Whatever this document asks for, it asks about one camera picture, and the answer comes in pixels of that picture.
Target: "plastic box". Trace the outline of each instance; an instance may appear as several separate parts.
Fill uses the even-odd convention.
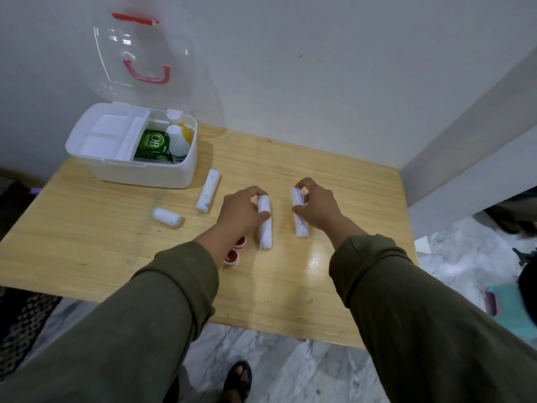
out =
[[[100,96],[113,101],[91,106],[65,147],[104,181],[186,188],[198,159],[198,122],[192,109],[195,61],[190,45],[165,34],[153,20],[110,14],[93,27],[95,59],[79,60],[84,77]],[[168,42],[175,52],[168,48]],[[146,129],[166,131],[167,109],[191,133],[192,145],[180,164],[134,160]]]

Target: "wooden table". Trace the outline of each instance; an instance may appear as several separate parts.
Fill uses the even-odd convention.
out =
[[[394,238],[416,260],[398,171],[208,126],[199,136],[188,189],[103,182],[66,160],[0,244],[0,285],[101,302],[155,253],[215,223],[224,195],[257,184],[271,198],[273,249],[257,250],[250,237],[240,264],[220,270],[212,322],[363,347],[328,276],[330,241],[314,228],[307,238],[295,236],[291,188],[313,177],[334,191],[345,215],[369,233]],[[196,203],[210,168],[222,178],[201,215]],[[156,207],[185,216],[184,226],[153,220]]]

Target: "green package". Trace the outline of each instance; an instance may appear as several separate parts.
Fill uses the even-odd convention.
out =
[[[175,159],[170,154],[170,136],[166,132],[144,131],[134,158],[174,164]]]

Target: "white gauze roll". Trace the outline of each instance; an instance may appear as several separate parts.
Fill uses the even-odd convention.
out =
[[[216,186],[218,185],[218,180],[220,179],[220,171],[211,169],[207,179],[205,180],[205,185],[201,190],[200,199],[198,199],[198,204],[196,209],[199,213],[209,212],[209,207],[211,201],[213,200],[214,191],[216,191]]]
[[[304,195],[302,190],[299,188],[291,189],[291,202],[293,206],[295,205],[304,205]],[[295,229],[297,237],[306,237],[308,236],[308,223],[293,212],[293,218],[295,220]]]
[[[153,211],[153,219],[177,228],[183,221],[184,217],[178,215],[177,213],[170,212],[169,210],[155,208]]]
[[[264,210],[268,210],[270,212],[268,195],[261,195],[257,198],[257,211],[263,212]],[[259,247],[261,249],[272,249],[272,217],[259,225],[258,232]]]

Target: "foot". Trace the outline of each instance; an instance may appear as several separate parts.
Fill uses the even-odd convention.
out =
[[[225,380],[222,399],[229,403],[244,403],[252,385],[251,369],[247,362],[237,362]]]

